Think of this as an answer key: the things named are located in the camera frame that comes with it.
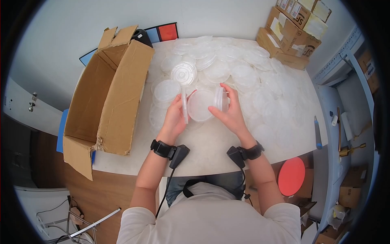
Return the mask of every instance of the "person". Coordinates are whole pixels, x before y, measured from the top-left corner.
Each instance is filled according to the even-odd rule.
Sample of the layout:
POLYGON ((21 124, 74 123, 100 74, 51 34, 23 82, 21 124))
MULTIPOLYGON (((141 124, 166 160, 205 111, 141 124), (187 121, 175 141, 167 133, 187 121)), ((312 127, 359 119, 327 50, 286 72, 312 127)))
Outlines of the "person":
MULTIPOLYGON (((226 84, 220 85, 228 92, 229 109, 222 112, 210 106, 209 111, 237 135, 241 147, 252 148, 257 142, 246 128, 237 91, 226 84)), ((175 144, 186 127, 181 108, 179 94, 167 110, 156 141, 175 144)), ((300 209, 284 202, 273 169, 263 153, 254 160, 247 160, 257 188, 261 214, 241 201, 239 191, 243 189, 237 191, 234 187, 234 184, 242 185, 242 174, 238 171, 225 178, 223 175, 209 180, 204 177, 201 182, 188 187, 193 194, 189 198, 184 196, 183 188, 180 189, 183 184, 177 186, 175 183, 175 178, 180 177, 173 177, 173 186, 167 193, 170 208, 156 219, 156 190, 166 165, 167 159, 154 151, 147 155, 138 173, 130 208, 123 212, 117 244, 300 243, 300 209)))

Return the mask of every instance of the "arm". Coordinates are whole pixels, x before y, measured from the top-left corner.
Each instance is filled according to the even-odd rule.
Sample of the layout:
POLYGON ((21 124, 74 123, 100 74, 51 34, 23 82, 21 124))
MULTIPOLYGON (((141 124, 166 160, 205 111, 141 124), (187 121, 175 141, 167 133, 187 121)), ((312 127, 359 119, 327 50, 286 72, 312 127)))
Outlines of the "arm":
MULTIPOLYGON (((182 112, 181 94, 177 95, 167 110, 164 124, 156 141, 173 146, 176 138, 184 131, 186 124, 182 112)), ((152 150, 147 155, 135 182, 130 207, 144 207, 156 214, 156 191, 164 174, 167 158, 155 154, 152 150)))
MULTIPOLYGON (((226 84, 221 83, 220 85, 229 92, 229 110, 222 112, 216 107, 210 106, 209 111, 231 132, 237 135, 243 148, 249 149, 255 146, 257 144, 256 140, 250 134, 244 122, 237 91, 226 84)), ((263 153, 257 159, 248 160, 248 164, 257 187, 261 214, 264 215, 271 206, 284 203, 284 199, 276 183, 273 169, 263 153)))

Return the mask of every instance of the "jeans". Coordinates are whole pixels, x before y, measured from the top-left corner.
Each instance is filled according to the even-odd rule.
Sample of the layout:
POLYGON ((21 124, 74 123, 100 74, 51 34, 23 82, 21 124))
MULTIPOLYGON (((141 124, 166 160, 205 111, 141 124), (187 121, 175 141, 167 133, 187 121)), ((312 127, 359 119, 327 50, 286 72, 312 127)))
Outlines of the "jeans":
POLYGON ((171 206, 179 193, 183 191, 186 182, 192 179, 222 187, 233 194, 237 200, 241 200, 244 194, 244 186, 242 185, 243 175, 241 171, 217 175, 172 177, 166 196, 168 207, 171 206))

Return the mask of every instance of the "paper towel roll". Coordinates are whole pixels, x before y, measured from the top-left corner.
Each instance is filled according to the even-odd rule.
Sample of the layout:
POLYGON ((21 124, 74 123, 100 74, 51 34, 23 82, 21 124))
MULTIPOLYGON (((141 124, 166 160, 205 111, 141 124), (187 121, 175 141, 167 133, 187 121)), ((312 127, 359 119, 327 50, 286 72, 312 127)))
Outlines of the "paper towel roll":
POLYGON ((338 119, 338 116, 337 115, 333 115, 333 119, 332 119, 332 125, 333 126, 337 125, 337 119, 338 119))
POLYGON ((347 137, 347 141, 351 140, 353 138, 351 126, 349 125, 348 117, 347 117, 347 112, 344 112, 340 115, 342 124, 344 126, 344 131, 345 135, 347 137))

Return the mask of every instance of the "red circular stool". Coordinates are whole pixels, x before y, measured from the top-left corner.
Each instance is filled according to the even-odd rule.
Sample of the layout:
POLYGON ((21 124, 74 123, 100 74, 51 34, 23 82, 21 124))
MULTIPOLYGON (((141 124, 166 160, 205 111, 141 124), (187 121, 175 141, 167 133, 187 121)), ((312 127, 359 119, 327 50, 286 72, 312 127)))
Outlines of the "red circular stool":
POLYGON ((278 174, 278 186, 283 196, 294 195, 301 188, 305 178, 305 165, 302 159, 295 157, 286 160, 278 174))

